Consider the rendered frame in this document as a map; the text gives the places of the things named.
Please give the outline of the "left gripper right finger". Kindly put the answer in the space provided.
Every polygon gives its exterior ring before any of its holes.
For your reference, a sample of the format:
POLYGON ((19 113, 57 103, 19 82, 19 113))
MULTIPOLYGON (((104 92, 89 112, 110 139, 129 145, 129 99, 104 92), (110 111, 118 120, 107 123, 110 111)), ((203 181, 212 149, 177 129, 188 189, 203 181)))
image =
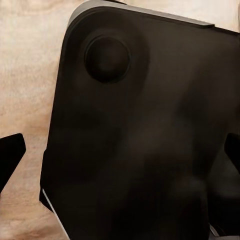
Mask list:
POLYGON ((228 133, 224 151, 240 173, 240 135, 228 133))

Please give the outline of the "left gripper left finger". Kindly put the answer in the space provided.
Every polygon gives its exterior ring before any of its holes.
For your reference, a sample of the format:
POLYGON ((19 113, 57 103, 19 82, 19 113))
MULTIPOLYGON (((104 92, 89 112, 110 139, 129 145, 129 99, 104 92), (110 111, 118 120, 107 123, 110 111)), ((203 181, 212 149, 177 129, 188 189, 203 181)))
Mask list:
POLYGON ((26 152, 22 133, 0 138, 0 193, 26 152))

